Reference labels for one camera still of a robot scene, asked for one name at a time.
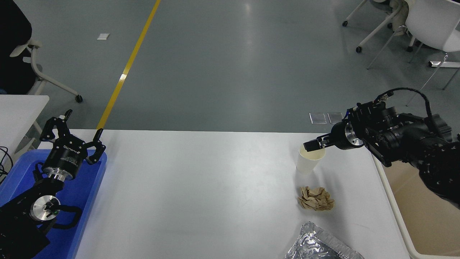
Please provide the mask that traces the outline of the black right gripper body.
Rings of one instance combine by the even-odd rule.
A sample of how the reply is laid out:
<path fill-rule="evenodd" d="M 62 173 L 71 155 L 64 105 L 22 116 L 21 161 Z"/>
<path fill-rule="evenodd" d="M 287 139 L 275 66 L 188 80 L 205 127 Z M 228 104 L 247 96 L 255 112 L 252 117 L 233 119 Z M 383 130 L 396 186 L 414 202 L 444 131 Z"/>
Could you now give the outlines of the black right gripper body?
<path fill-rule="evenodd" d="M 335 124 L 331 129 L 331 143 L 341 150 L 350 149 L 350 142 L 345 135 L 345 129 L 347 122 L 339 122 Z"/>

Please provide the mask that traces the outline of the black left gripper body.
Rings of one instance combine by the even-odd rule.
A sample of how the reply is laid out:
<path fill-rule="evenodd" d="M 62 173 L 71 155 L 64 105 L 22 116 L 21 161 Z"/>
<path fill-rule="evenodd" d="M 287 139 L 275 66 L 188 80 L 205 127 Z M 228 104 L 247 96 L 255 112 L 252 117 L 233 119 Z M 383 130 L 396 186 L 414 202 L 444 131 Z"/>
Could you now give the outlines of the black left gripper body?
<path fill-rule="evenodd" d="M 85 141 L 77 137 L 61 137 L 53 143 L 42 171 L 48 175 L 60 172 L 66 178 L 75 178 L 83 160 L 87 157 Z"/>

